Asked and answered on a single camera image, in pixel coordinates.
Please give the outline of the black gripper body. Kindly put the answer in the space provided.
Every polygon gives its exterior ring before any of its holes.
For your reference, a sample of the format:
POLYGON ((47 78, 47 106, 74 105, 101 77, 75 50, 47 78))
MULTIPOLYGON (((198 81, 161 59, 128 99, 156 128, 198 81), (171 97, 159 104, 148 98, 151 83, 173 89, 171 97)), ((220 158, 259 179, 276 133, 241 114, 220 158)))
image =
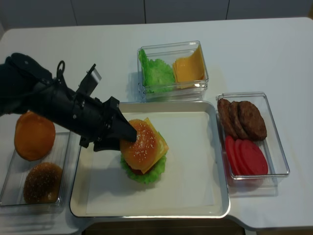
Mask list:
POLYGON ((31 111, 78 134, 80 146, 87 148, 97 137, 109 135, 113 112, 119 100, 110 97, 106 102, 69 90, 68 98, 59 85, 51 87, 37 83, 31 96, 31 111))

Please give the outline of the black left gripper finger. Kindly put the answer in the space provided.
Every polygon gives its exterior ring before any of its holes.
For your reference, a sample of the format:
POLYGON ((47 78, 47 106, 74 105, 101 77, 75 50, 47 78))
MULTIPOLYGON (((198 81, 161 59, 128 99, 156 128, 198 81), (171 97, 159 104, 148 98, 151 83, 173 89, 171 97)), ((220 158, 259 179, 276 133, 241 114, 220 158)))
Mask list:
POLYGON ((110 132, 111 138, 136 141, 136 129, 125 119, 119 108, 113 112, 110 132))

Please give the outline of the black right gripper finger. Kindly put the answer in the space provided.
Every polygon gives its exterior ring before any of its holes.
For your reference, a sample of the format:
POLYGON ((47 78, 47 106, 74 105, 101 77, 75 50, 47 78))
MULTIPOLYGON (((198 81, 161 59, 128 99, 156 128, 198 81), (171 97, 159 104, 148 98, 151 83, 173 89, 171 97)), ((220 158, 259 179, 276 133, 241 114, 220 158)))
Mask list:
POLYGON ((109 134, 97 137, 93 142, 94 152, 103 151, 103 150, 120 150, 120 134, 109 134))

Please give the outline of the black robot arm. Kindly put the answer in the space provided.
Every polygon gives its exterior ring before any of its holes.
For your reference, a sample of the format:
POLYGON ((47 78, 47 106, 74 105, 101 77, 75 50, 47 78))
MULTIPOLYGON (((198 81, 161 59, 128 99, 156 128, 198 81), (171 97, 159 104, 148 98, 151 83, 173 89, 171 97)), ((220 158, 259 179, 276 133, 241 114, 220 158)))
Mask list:
POLYGON ((60 61, 56 77, 28 55, 13 53, 0 66, 0 114, 27 111, 80 135, 80 145, 94 144, 94 151, 119 150, 120 141, 136 141, 137 131, 119 109, 119 100, 101 102, 90 95, 101 81, 92 66, 76 91, 64 79, 60 61))

